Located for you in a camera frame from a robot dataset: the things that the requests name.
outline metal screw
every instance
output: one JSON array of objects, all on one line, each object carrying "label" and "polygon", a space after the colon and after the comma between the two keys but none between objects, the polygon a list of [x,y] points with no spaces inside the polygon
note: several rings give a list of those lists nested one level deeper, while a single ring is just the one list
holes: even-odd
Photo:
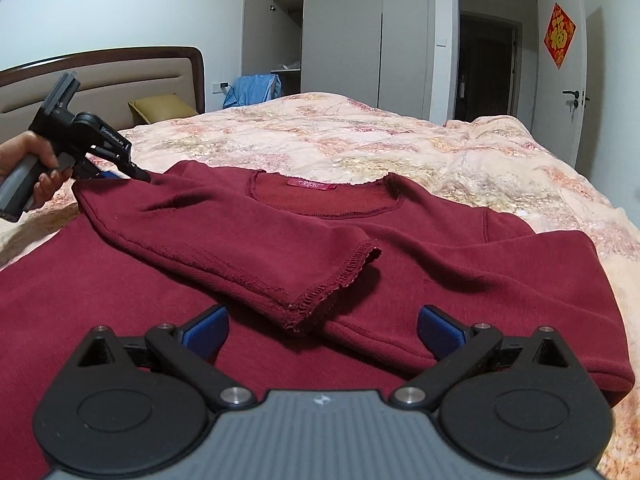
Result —
[{"label": "metal screw", "polygon": [[232,386],[220,392],[220,399],[233,406],[249,402],[251,398],[252,393],[242,386]]},{"label": "metal screw", "polygon": [[394,397],[398,402],[402,402],[403,404],[415,404],[426,399],[427,394],[424,390],[416,388],[415,386],[405,386],[404,388],[397,389]]}]

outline upholstered headboard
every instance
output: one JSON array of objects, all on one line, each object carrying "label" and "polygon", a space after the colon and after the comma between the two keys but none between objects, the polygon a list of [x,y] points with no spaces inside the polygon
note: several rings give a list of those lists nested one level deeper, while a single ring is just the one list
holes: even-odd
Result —
[{"label": "upholstered headboard", "polygon": [[69,104],[97,114],[116,130],[136,124],[130,100],[175,93],[204,113],[204,64],[192,46],[140,46],[69,54],[0,72],[0,142],[28,128],[63,72],[75,71],[81,86]]}]

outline door handle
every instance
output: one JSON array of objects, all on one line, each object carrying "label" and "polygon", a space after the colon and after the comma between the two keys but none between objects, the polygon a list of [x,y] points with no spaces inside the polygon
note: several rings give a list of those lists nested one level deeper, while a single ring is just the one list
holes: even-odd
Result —
[{"label": "door handle", "polygon": [[580,106],[580,101],[578,101],[578,99],[580,99],[580,91],[576,90],[575,92],[572,90],[565,90],[564,92],[562,92],[563,94],[569,94],[575,97],[574,99],[574,108],[577,108],[578,106]]}]

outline clothing label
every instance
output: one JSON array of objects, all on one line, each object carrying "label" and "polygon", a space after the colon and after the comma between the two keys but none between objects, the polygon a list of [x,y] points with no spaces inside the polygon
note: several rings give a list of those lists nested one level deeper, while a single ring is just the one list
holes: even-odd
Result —
[{"label": "clothing label", "polygon": [[289,186],[308,187],[309,189],[322,189],[323,191],[335,189],[337,184],[326,184],[325,182],[314,182],[313,180],[305,180],[304,178],[292,178],[287,182]]}]

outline red decoration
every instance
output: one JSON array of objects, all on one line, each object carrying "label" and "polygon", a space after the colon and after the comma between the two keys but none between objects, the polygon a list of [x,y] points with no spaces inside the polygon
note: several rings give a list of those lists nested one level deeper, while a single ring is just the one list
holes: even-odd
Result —
[{"label": "red decoration", "polygon": [[562,7],[556,4],[546,30],[545,45],[558,69],[562,66],[574,34],[575,23],[566,15]]}]

